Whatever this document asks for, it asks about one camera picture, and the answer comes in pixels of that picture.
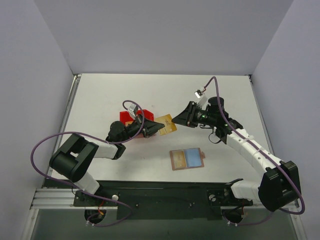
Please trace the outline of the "red plastic bin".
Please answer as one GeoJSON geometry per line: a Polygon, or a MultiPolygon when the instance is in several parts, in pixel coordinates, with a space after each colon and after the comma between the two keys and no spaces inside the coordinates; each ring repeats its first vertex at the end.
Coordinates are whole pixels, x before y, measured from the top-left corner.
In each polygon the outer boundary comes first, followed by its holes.
{"type": "MultiPolygon", "coordinates": [[[[144,117],[148,120],[153,121],[154,120],[154,114],[146,109],[143,110],[144,117]]],[[[127,111],[121,111],[119,113],[119,120],[125,125],[131,124],[134,120],[130,117],[129,113],[127,111]]]]}

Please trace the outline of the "gold card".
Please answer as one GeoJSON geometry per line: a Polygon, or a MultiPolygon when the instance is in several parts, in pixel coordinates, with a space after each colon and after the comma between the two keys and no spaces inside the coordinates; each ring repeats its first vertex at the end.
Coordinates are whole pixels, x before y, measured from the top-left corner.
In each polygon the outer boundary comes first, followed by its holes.
{"type": "Polygon", "coordinates": [[[172,151],[172,162],[175,170],[187,167],[185,153],[183,150],[172,151]]]}

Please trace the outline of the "tan leather card holder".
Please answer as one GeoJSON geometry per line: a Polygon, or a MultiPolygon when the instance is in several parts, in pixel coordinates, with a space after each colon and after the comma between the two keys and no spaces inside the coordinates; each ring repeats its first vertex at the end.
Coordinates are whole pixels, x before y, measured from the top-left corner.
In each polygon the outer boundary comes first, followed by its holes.
{"type": "Polygon", "coordinates": [[[206,158],[204,152],[202,152],[200,148],[186,148],[186,149],[171,150],[169,152],[169,155],[170,155],[170,162],[171,162],[171,167],[173,171],[203,168],[204,159],[206,158]],[[172,151],[179,151],[179,150],[184,151],[186,167],[181,169],[174,169],[173,160],[172,160],[172,151]]]}

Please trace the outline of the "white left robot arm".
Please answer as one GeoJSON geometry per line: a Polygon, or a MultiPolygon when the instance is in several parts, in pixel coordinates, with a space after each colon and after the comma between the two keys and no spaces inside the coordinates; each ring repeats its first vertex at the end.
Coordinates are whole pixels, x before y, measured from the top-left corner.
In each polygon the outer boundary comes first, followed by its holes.
{"type": "Polygon", "coordinates": [[[78,188],[85,190],[85,200],[92,206],[99,205],[103,193],[100,184],[88,173],[94,158],[119,159],[126,150],[122,142],[131,140],[136,134],[148,138],[163,129],[163,123],[143,119],[139,114],[135,120],[125,125],[115,121],[110,125],[107,143],[90,142],[78,133],[73,133],[50,158],[49,166],[66,177],[78,188]]]}

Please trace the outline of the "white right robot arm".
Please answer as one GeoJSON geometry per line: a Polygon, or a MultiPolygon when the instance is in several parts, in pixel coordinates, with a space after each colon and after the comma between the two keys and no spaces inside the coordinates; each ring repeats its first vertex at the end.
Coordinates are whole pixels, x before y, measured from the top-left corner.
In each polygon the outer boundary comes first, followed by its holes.
{"type": "Polygon", "coordinates": [[[226,203],[234,205],[239,200],[258,201],[274,212],[301,195],[297,165],[279,159],[258,144],[238,121],[229,117],[222,97],[209,98],[205,109],[190,101],[172,122],[189,128],[208,126],[220,142],[234,149],[261,176],[259,183],[242,178],[229,182],[223,192],[226,203]]]}

